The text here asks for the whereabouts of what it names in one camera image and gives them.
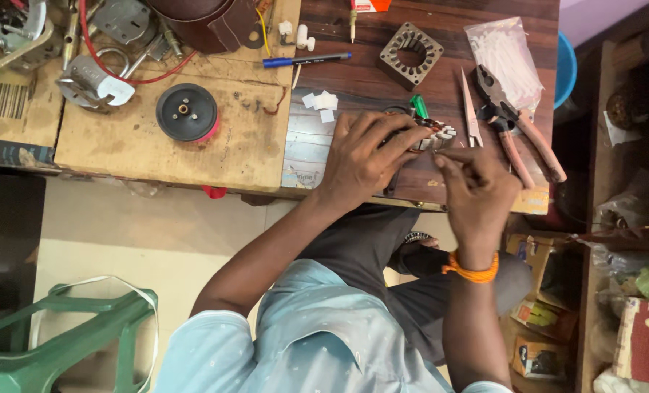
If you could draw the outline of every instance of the blue bucket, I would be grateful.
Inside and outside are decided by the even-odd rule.
[[[567,97],[572,94],[574,84],[577,81],[577,56],[570,40],[562,34],[558,34],[557,40],[557,80],[555,82],[555,109],[562,105]]]

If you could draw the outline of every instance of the blue marker pen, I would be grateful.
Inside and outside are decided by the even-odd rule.
[[[277,57],[275,59],[264,59],[264,68],[296,66],[298,64],[321,63],[322,61],[346,60],[351,58],[351,52],[332,53],[330,55],[314,55],[305,57]]]

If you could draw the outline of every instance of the green plastic stool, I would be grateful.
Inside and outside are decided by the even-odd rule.
[[[69,287],[54,286],[48,296],[0,320],[0,329],[13,325],[11,353],[0,353],[0,393],[50,393],[64,371],[118,338],[114,393],[138,393],[144,381],[133,382],[135,344],[140,323],[154,310],[135,291],[116,299],[66,297]],[[157,294],[142,290],[157,304]],[[37,348],[23,348],[31,315],[41,310],[96,313],[92,319]]]

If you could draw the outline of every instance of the dark wood table surface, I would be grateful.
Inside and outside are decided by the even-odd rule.
[[[349,37],[347,0],[302,0],[300,23],[306,24],[309,36],[315,37],[315,54],[351,52],[352,58],[302,67],[292,102],[301,103],[310,92],[327,90],[336,94],[338,111],[381,111],[402,105],[421,93],[431,118],[451,124],[458,131],[455,146],[468,146],[461,88],[460,67],[468,75],[475,108],[482,100],[471,78],[476,67],[464,27],[520,16],[528,34],[529,50],[545,90],[535,113],[535,124],[550,141],[552,138],[553,102],[557,61],[559,0],[392,0],[390,9],[381,13],[359,13],[356,40]],[[408,92],[375,66],[382,48],[405,22],[412,22],[444,48],[424,81]],[[311,55],[298,50],[296,56]],[[497,135],[486,122],[479,122],[484,147],[492,149],[508,167]],[[514,137],[523,162],[536,187],[524,191],[513,211],[545,214],[549,183],[543,175],[545,166],[535,148],[523,134]],[[408,163],[400,172],[396,199],[445,203],[446,192],[441,175],[435,169],[431,154]]]

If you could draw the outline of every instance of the black pulley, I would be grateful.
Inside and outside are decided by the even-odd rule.
[[[164,133],[182,142],[203,142],[215,133],[219,124],[215,99],[193,83],[167,89],[157,102],[156,113]]]

